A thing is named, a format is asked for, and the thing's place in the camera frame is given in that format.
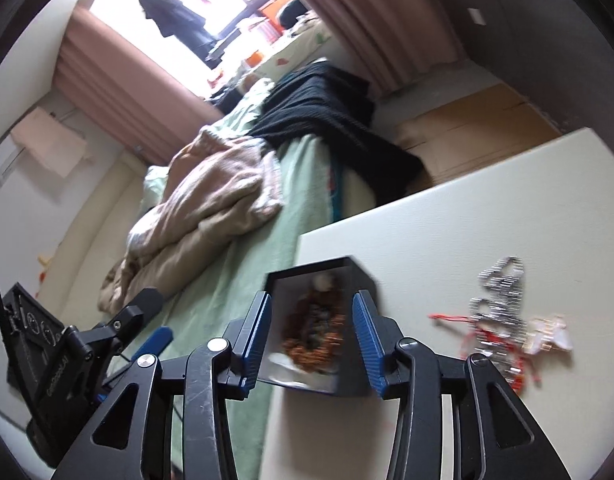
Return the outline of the pink curtain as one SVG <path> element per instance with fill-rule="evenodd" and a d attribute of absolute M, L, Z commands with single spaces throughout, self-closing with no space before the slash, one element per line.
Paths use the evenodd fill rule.
<path fill-rule="evenodd" d="M 463 58 L 439 0 L 306 0 L 378 96 Z"/>
<path fill-rule="evenodd" d="M 167 165 L 222 113 L 180 84 L 118 32 L 76 6 L 53 87 L 146 162 Z"/>

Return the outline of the flattened cardboard sheet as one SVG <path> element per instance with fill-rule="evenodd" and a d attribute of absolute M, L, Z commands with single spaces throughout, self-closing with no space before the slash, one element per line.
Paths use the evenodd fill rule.
<path fill-rule="evenodd" d="M 423 162 L 424 190 L 560 135 L 531 102 L 506 84 L 496 84 L 402 122 L 396 144 Z"/>

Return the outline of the white butterfly brooch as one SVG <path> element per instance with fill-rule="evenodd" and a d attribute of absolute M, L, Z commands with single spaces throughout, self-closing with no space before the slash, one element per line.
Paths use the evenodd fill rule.
<path fill-rule="evenodd" d="M 532 318 L 526 324 L 523 352 L 528 356 L 536 356 L 540 352 L 552 350 L 572 352 L 567 324 L 561 315 L 550 318 Z"/>

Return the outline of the black jewelry box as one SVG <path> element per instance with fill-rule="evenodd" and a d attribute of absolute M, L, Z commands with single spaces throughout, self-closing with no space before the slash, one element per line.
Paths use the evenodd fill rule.
<path fill-rule="evenodd" d="M 376 283 L 353 258 L 340 257 L 268 274 L 271 328 L 258 379 L 269 385 L 328 396 L 369 392 L 352 319 L 360 290 Z"/>

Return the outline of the green bed sheet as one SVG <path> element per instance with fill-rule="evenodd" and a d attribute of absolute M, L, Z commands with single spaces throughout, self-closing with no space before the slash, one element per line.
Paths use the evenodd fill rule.
<path fill-rule="evenodd" d="M 248 133 L 261 119 L 262 101 L 273 87 L 269 78 L 255 82 L 215 128 L 228 136 Z M 309 134 L 284 143 L 276 154 L 281 168 L 283 209 L 260 229 L 237 237 L 194 282 L 167 300 L 162 312 L 130 344 L 126 354 L 135 352 L 161 325 L 173 332 L 172 343 L 160 356 L 163 360 L 186 356 L 210 337 L 221 335 L 229 320 L 246 313 L 255 292 L 264 288 L 268 273 L 293 266 L 301 234 L 331 223 L 330 152 L 325 144 Z M 165 182 L 165 167 L 147 169 L 140 217 L 156 205 L 156 198 L 162 198 Z M 257 382 L 244 402 L 228 403 L 239 479 L 259 478 L 271 393 L 271 386 Z"/>

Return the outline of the black knitted blanket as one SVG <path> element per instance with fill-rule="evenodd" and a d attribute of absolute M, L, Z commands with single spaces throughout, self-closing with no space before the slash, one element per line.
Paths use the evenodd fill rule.
<path fill-rule="evenodd" d="M 372 131 L 374 110 L 366 80 L 328 61 L 313 62 L 281 78 L 262 102 L 249 134 L 274 148 L 318 136 L 382 206 L 403 198 L 424 165 Z"/>

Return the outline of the pink curtain right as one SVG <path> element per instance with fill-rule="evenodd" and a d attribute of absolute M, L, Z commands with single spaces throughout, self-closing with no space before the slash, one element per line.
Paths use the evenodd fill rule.
<path fill-rule="evenodd" d="M 439 0 L 306 0 L 378 96 L 463 58 Z"/>

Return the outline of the black hanging jacket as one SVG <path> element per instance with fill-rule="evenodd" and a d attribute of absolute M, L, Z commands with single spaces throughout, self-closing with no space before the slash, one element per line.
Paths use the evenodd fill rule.
<path fill-rule="evenodd" d="M 207 58 L 217 39 L 205 28 L 205 19 L 180 0 L 139 0 L 145 17 L 163 37 L 176 37 L 199 58 Z"/>

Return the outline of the white wall switch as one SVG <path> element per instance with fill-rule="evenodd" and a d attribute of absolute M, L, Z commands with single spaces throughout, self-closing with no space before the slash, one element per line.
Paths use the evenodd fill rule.
<path fill-rule="evenodd" d="M 473 21 L 474 24 L 478 25 L 478 26 L 486 26 L 487 22 L 484 18 L 484 16 L 482 15 L 482 12 L 480 12 L 479 9 L 476 8 L 468 8 L 467 9 L 468 14 L 470 14 L 470 17 Z"/>

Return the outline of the floral pillow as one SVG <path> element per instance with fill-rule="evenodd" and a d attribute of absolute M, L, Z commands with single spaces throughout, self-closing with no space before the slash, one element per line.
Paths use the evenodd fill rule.
<path fill-rule="evenodd" d="M 301 66 L 332 38 L 320 18 L 302 18 L 266 51 L 252 72 L 259 78 L 278 82 Z"/>

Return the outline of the beige cloth on wall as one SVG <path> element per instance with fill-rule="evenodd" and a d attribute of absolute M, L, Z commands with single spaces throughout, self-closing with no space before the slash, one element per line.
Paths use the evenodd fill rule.
<path fill-rule="evenodd" d="M 88 142 L 42 107 L 36 107 L 13 128 L 11 137 L 45 169 L 65 179 L 89 155 Z"/>

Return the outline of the pink curtain left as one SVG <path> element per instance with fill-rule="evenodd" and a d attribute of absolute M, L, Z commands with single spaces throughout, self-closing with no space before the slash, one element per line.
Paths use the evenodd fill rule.
<path fill-rule="evenodd" d="M 222 113 L 180 84 L 118 32 L 76 6 L 53 87 L 146 162 L 167 165 Z"/>

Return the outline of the beige pink crumpled quilt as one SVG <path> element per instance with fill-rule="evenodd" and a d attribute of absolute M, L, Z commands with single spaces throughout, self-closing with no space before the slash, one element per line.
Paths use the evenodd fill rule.
<path fill-rule="evenodd" d="M 269 143 L 203 128 L 167 167 L 159 203 L 129 231 L 98 310 L 116 314 L 144 288 L 174 296 L 283 206 L 281 165 Z"/>

